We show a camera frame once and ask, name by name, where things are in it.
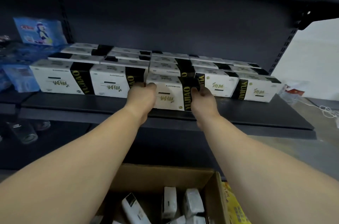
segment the white cable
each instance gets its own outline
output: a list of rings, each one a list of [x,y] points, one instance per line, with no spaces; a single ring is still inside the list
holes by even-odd
[[[298,100],[298,99],[295,99],[297,100],[298,102],[302,102],[303,104],[306,104],[308,106],[314,106],[314,107],[317,107],[318,109],[321,110],[322,114],[326,117],[326,118],[339,118],[339,111],[334,111],[332,110],[330,107],[327,107],[327,106],[323,106],[321,105],[320,107],[316,106],[316,105],[312,105],[312,104],[307,104],[306,102],[303,102],[302,100]]]

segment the hand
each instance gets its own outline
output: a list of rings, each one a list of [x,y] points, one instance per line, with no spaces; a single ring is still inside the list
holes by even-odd
[[[138,82],[128,92],[124,108],[140,119],[140,125],[145,123],[147,114],[155,104],[156,89],[157,85],[154,83],[145,86],[145,83]]]
[[[206,87],[201,87],[200,92],[193,87],[191,94],[191,109],[193,115],[197,119],[198,127],[202,130],[206,120],[220,117],[217,109],[217,102],[210,90]]]

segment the person's right arm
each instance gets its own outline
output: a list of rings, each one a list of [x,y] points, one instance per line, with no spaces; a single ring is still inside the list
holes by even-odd
[[[192,98],[198,126],[253,224],[338,223],[338,181],[248,137],[220,116],[208,89],[192,89]]]

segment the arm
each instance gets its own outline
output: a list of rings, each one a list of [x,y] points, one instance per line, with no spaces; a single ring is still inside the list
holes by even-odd
[[[337,223],[339,183],[262,144],[221,117],[211,92],[192,89],[192,111],[253,224]]]
[[[1,222],[89,223],[154,106],[155,89],[135,85],[125,107],[98,127],[0,183]]]

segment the shelf bracket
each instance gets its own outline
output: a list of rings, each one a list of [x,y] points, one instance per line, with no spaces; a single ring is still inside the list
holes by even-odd
[[[304,30],[313,21],[339,18],[339,4],[329,2],[316,2],[308,4],[301,12],[301,20],[297,24],[299,30]]]

